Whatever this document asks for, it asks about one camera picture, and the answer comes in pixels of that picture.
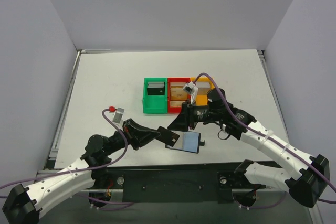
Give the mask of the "dark grey credit card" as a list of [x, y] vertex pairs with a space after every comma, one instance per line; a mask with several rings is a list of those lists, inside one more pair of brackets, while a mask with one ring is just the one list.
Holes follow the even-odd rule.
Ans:
[[178, 134], [162, 126], [159, 126], [157, 131], [160, 133], [160, 135], [156, 139], [170, 147], [173, 147], [176, 144], [177, 140], [180, 138]]

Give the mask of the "blue credit card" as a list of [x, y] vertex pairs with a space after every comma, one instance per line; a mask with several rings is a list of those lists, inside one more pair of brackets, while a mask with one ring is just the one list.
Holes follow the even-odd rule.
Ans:
[[201, 134], [198, 132], [185, 132], [182, 138], [182, 150], [190, 153], [199, 152]]

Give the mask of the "black leather card holder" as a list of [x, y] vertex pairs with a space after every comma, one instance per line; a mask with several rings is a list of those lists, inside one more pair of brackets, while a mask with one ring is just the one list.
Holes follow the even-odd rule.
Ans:
[[165, 148], [198, 154], [200, 147], [203, 146], [205, 146], [205, 141], [201, 140], [201, 133], [189, 131], [184, 132], [173, 147], [165, 145]]

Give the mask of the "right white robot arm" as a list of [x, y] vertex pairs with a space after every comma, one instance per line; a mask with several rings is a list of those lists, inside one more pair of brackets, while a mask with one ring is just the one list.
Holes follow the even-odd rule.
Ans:
[[279, 138], [252, 115], [228, 103], [223, 89], [211, 89], [206, 96], [206, 106], [183, 102], [168, 129], [187, 132], [198, 123], [219, 125], [228, 136], [249, 144], [279, 165], [274, 168], [245, 160], [235, 170], [236, 177], [285, 191], [299, 204], [312, 208], [330, 181], [328, 159], [300, 151]]

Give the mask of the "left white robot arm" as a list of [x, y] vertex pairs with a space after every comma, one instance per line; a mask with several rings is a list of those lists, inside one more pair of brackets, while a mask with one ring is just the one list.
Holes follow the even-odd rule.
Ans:
[[38, 223], [52, 208], [74, 194], [91, 188], [104, 176], [105, 168], [114, 163], [110, 155], [135, 150], [158, 138], [158, 130], [143, 127], [132, 119], [126, 120], [123, 129], [111, 137], [95, 134], [88, 140], [85, 153], [63, 170], [39, 179], [27, 186], [15, 183], [9, 192], [2, 211], [9, 223]]

